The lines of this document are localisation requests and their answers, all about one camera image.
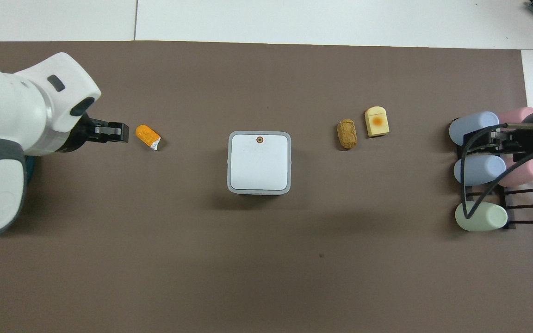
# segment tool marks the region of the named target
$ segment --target gray box rim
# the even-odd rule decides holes
[[[251,135],[283,135],[287,137],[287,187],[282,190],[239,190],[231,187],[231,140],[238,134]],[[228,190],[235,194],[254,194],[266,196],[280,196],[286,194],[291,188],[291,137],[284,131],[233,131],[228,140]]]

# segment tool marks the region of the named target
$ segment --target blue cylinder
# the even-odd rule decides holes
[[[459,182],[459,172],[462,160],[458,160],[453,166],[453,176]],[[491,154],[476,154],[466,157],[464,176],[466,186],[476,186],[495,180],[505,171],[505,161]]]
[[[464,144],[464,135],[471,131],[499,124],[499,117],[490,111],[476,112],[457,118],[450,124],[450,138],[456,145]]]

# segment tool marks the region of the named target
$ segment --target white box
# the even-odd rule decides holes
[[[279,196],[291,187],[291,137],[282,131],[234,131],[228,144],[228,189]]]

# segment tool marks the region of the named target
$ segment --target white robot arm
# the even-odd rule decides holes
[[[15,74],[0,72],[0,233],[17,217],[25,156],[70,152],[85,141],[127,142],[129,127],[89,118],[101,93],[66,53]]]

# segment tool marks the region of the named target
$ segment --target brown table surface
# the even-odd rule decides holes
[[[459,229],[447,134],[526,105],[520,51],[20,42],[0,70],[58,51],[131,142],[37,160],[0,237],[0,332],[533,332],[533,225]],[[374,105],[390,133],[368,139]],[[288,194],[228,191],[235,130],[291,135]]]

